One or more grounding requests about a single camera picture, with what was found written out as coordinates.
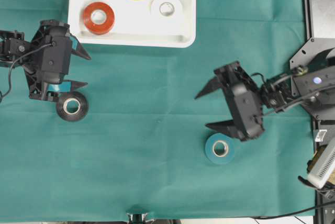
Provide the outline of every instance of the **green tablecloth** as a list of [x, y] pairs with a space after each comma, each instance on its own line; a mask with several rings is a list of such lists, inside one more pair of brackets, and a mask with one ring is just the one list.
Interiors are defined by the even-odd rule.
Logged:
[[[68, 0], [0, 0], [0, 28], [26, 32], [66, 21]], [[305, 41], [303, 0], [198, 0], [197, 39], [187, 49], [85, 45], [69, 78], [90, 112], [62, 121], [54, 104], [28, 99], [22, 70], [0, 104], [0, 221], [124, 220], [277, 215], [310, 207], [302, 186], [312, 156], [301, 108], [265, 120], [266, 133], [236, 141], [229, 165], [207, 160], [204, 124], [231, 118], [221, 92], [193, 98], [213, 69], [241, 61], [273, 76]], [[8, 69], [0, 70], [7, 89]]]

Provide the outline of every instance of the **metal frame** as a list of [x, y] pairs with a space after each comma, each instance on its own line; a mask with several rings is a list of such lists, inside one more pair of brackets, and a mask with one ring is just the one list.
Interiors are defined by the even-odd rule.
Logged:
[[[305, 21], [306, 21], [306, 44], [291, 58], [290, 67], [293, 68], [299, 64], [308, 63], [316, 53], [326, 49], [335, 47], [334, 38], [314, 38], [314, 17], [313, 17], [313, 1], [304, 0], [305, 4]], [[296, 87], [292, 85], [292, 93], [294, 95]], [[327, 145], [331, 138], [335, 136], [335, 121], [331, 120], [328, 115], [318, 115], [318, 117], [311, 117], [311, 124], [313, 130], [326, 129], [326, 134], [323, 142], [314, 142], [314, 149], [316, 150], [322, 145]], [[324, 204], [333, 199], [325, 198], [316, 193], [316, 205]], [[335, 220], [335, 207], [326, 207], [316, 210], [314, 216], [314, 224], [331, 224]]]

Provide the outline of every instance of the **screw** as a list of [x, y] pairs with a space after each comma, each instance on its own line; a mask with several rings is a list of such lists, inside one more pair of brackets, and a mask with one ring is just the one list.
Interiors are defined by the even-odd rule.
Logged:
[[273, 106], [275, 106], [275, 105], [277, 105], [277, 101], [274, 100], [274, 99], [272, 99], [272, 100], [270, 100], [270, 104], [273, 105]]
[[19, 46], [19, 51], [20, 52], [24, 52], [26, 50], [26, 48], [23, 46], [23, 45], [20, 45]]

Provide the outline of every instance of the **black cable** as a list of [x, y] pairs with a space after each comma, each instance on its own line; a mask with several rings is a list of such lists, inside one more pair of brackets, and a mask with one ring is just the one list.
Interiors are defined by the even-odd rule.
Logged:
[[48, 47], [48, 46], [51, 46], [51, 45], [52, 45], [51, 43], [42, 45], [40, 48], [38, 48], [38, 49], [36, 49], [36, 50], [33, 50], [33, 51], [30, 51], [30, 52], [28, 52], [28, 53], [22, 55], [21, 57], [19, 57], [18, 59], [16, 59], [16, 60], [12, 63], [12, 65], [10, 66], [9, 71], [8, 71], [8, 86], [9, 86], [9, 88], [8, 88], [8, 91], [7, 91], [5, 94], [2, 94], [2, 92], [0, 92], [0, 103], [1, 103], [2, 99], [3, 99], [5, 96], [7, 96], [7, 95], [11, 92], [11, 90], [12, 90], [12, 70], [13, 70], [15, 64], [16, 64], [17, 62], [19, 62], [21, 59], [23, 59], [23, 58], [25, 58], [25, 57], [27, 57], [27, 56], [29, 56], [29, 55], [31, 55], [31, 54], [34, 54], [34, 53], [40, 51], [41, 49], [43, 49], [43, 48], [45, 48], [45, 47]]
[[319, 209], [322, 207], [327, 207], [329, 205], [333, 205], [335, 204], [335, 200], [334, 201], [330, 201], [328, 203], [324, 203], [324, 204], [320, 204], [314, 207], [310, 207], [310, 208], [306, 208], [297, 212], [290, 212], [289, 214], [284, 214], [284, 215], [278, 215], [278, 216], [273, 216], [273, 217], [255, 217], [256, 220], [272, 220], [272, 219], [278, 219], [278, 218], [283, 218], [283, 217], [289, 217], [289, 216], [294, 216], [294, 215], [299, 215], [302, 214], [303, 212], [308, 212], [311, 210], [315, 210], [315, 209]]
[[297, 220], [299, 220], [299, 221], [302, 222], [303, 224], [306, 224], [304, 221], [300, 220], [298, 217], [294, 216], [294, 218], [296, 218]]
[[264, 78], [264, 75], [261, 74], [261, 73], [259, 73], [259, 72], [253, 73], [253, 74], [251, 74], [251, 76], [260, 76], [261, 79], [262, 79], [263, 84], [266, 83], [265, 78]]

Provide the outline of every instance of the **robotic arm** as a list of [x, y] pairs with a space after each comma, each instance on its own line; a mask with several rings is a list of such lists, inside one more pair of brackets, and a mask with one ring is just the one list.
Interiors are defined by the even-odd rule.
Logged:
[[[0, 66], [9, 68], [9, 89], [0, 92], [0, 102], [12, 89], [12, 69], [22, 66], [29, 88], [29, 98], [57, 103], [58, 115], [67, 121], [81, 120], [88, 111], [86, 98], [75, 92], [87, 83], [65, 80], [69, 73], [71, 55], [86, 60], [91, 57], [77, 38], [70, 33], [68, 24], [41, 21], [31, 42], [25, 41], [23, 32], [0, 31]], [[70, 102], [76, 109], [68, 108]]]
[[[246, 141], [258, 138], [263, 132], [263, 118], [302, 105], [313, 117], [315, 110], [327, 110], [335, 105], [335, 58], [333, 49], [316, 55], [306, 66], [298, 66], [267, 81], [260, 73], [249, 76], [239, 62], [214, 71], [211, 79], [196, 96], [202, 97], [222, 89], [233, 119], [206, 126], [229, 137]], [[258, 87], [252, 76], [260, 75], [263, 85]], [[298, 94], [291, 93], [290, 82]], [[263, 112], [263, 106], [269, 109]]]

